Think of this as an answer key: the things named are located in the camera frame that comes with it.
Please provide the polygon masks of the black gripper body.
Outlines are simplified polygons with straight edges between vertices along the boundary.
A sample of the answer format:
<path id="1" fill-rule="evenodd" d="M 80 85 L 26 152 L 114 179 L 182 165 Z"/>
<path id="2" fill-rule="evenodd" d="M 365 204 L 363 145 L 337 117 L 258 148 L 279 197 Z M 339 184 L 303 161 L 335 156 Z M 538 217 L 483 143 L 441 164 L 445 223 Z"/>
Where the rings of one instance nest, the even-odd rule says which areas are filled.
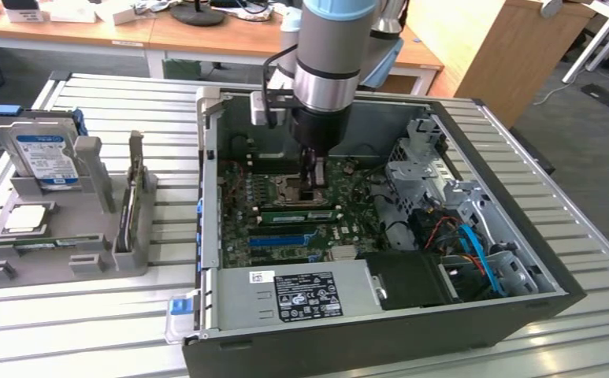
<path id="1" fill-rule="evenodd" d="M 292 109 L 290 114 L 290 134 L 295 141 L 315 157 L 326 157 L 345 137 L 351 106 L 334 112 L 319 112 L 302 107 Z"/>

